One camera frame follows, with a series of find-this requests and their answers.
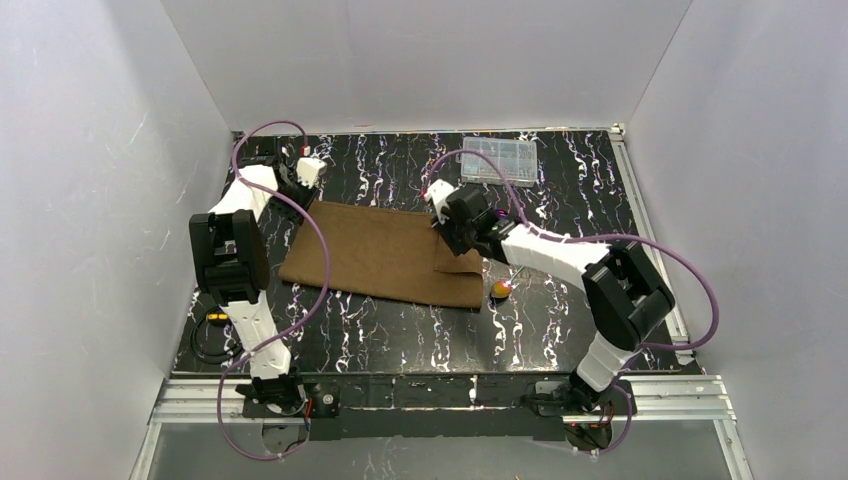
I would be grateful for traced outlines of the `brown burlap napkin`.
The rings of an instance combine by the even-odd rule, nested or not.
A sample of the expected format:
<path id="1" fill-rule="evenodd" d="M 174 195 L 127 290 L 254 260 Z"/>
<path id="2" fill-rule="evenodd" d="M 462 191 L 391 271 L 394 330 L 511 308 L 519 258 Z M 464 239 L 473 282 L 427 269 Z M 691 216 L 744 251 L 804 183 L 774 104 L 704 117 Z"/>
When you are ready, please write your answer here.
<path id="1" fill-rule="evenodd" d="M 309 213 L 331 263 L 329 288 L 400 302 L 479 310 L 481 256 L 456 256 L 426 213 L 317 201 Z"/>

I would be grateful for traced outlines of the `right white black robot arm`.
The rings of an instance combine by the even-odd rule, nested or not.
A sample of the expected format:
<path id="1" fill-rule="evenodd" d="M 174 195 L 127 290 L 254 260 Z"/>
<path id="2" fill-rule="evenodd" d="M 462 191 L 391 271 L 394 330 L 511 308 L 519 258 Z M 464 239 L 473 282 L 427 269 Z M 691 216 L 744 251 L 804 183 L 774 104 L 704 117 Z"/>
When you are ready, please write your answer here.
<path id="1" fill-rule="evenodd" d="M 523 215 L 500 213 L 472 186 L 437 180 L 423 195 L 433 229 L 450 251 L 547 273 L 584 292 L 596 329 L 587 353 L 551 393 L 527 395 L 525 404 L 565 411 L 594 409 L 620 371 L 673 310 L 676 300 L 637 238 L 565 237 Z"/>

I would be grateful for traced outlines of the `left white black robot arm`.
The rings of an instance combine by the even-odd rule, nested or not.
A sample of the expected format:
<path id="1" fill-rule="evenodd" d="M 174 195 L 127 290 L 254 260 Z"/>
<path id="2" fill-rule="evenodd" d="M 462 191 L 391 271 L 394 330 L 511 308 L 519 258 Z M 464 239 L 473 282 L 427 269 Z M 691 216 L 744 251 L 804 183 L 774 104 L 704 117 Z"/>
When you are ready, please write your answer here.
<path id="1" fill-rule="evenodd" d="M 290 350 L 277 337 L 267 298 L 270 263 L 258 220 L 272 206 L 307 210 L 326 168 L 325 161 L 308 156 L 293 166 L 275 156 L 248 158 L 218 203 L 189 220 L 197 286 L 239 338 L 236 345 L 212 351 L 192 338 L 191 347 L 206 363 L 246 359 L 251 380 L 238 386 L 238 393 L 288 415 L 305 408 L 307 395 Z"/>

